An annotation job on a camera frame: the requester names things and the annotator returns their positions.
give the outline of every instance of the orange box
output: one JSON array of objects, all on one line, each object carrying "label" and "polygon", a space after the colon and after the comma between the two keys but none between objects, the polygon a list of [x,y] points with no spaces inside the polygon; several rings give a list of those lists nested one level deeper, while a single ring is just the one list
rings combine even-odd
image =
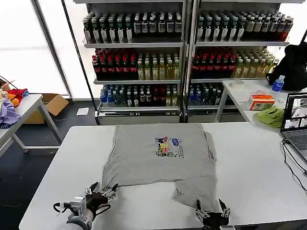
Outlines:
[{"label": "orange box", "polygon": [[271,95],[255,94],[251,95],[249,99],[249,110],[264,110],[270,108],[275,100]]}]

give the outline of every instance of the dark floor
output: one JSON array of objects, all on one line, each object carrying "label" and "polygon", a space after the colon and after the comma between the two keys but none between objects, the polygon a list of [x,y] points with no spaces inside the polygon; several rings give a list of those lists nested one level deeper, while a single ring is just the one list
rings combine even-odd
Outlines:
[{"label": "dark floor", "polygon": [[[89,107],[88,115],[76,116],[79,108]],[[72,126],[94,126],[91,102],[69,104],[56,118],[60,133],[65,136]],[[23,125],[17,136],[28,146],[59,145],[47,125]],[[30,201],[49,167],[56,149],[30,150],[23,154],[13,143],[0,157],[0,230],[17,230]]]}]

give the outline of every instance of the white table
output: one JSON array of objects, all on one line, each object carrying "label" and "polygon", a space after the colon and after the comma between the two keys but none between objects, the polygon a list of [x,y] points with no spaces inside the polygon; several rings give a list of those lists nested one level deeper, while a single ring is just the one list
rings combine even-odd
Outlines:
[{"label": "white table", "polygon": [[43,115],[46,123],[53,131],[54,136],[57,141],[62,143],[63,137],[60,135],[56,125],[54,124],[50,114],[42,102],[43,96],[41,94],[30,94],[22,99],[19,106],[15,108],[16,113],[21,115],[21,118],[10,128],[8,129],[0,129],[0,156],[8,149],[8,147],[15,140],[20,147],[26,153],[29,149],[48,149],[58,148],[57,146],[25,146],[20,139],[16,136],[15,132],[19,129],[19,127],[26,121],[26,119],[38,108],[40,113]]},{"label": "white table", "polygon": [[242,116],[244,117],[246,121],[257,124],[257,125],[264,126],[264,124],[259,122],[255,116],[255,114],[258,113],[259,111],[249,110],[247,103],[246,103],[246,101],[249,100],[250,95],[253,93],[256,93],[256,91],[263,91],[272,96],[276,96],[277,101],[275,102],[274,105],[284,109],[289,92],[273,91],[272,86],[269,85],[266,79],[260,79],[260,80],[242,79],[240,80],[240,81],[243,81],[244,83],[242,87],[238,87],[237,84],[234,84],[235,81],[236,80],[224,80],[223,81],[224,91],[221,97],[219,108],[217,110],[217,113],[214,119],[215,122],[219,122],[221,119],[227,96],[231,98],[231,100],[234,102],[237,109],[240,111],[240,113],[242,114]]},{"label": "white table", "polygon": [[[203,127],[214,140],[215,147],[211,144],[210,148],[217,154],[216,197],[231,208],[230,225],[307,219],[307,197],[283,163],[279,134],[248,122],[207,123]],[[68,211],[57,217],[52,205],[83,196],[86,187],[102,181],[114,130],[114,126],[77,126],[69,130],[20,230],[79,229],[66,224]],[[307,177],[288,161],[306,185]],[[202,227],[195,209],[172,199],[174,189],[175,183],[120,187],[111,209],[94,220],[92,230]]]}]

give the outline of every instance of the green cloth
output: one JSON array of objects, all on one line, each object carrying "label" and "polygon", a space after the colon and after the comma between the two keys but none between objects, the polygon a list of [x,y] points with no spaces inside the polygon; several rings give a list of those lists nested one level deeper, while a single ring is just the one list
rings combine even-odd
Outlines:
[{"label": "green cloth", "polygon": [[267,124],[269,127],[280,128],[283,122],[283,114],[283,109],[273,105],[271,108],[256,113],[256,116],[259,121]]}]

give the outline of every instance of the black backpack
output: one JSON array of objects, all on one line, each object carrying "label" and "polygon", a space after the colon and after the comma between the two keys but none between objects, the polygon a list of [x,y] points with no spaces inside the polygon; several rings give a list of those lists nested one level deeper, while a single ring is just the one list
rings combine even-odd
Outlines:
[{"label": "black backpack", "polygon": [[298,46],[288,45],[285,49],[285,57],[274,69],[273,73],[267,74],[270,85],[284,75],[283,90],[298,91],[307,87],[307,43],[303,42]]}]

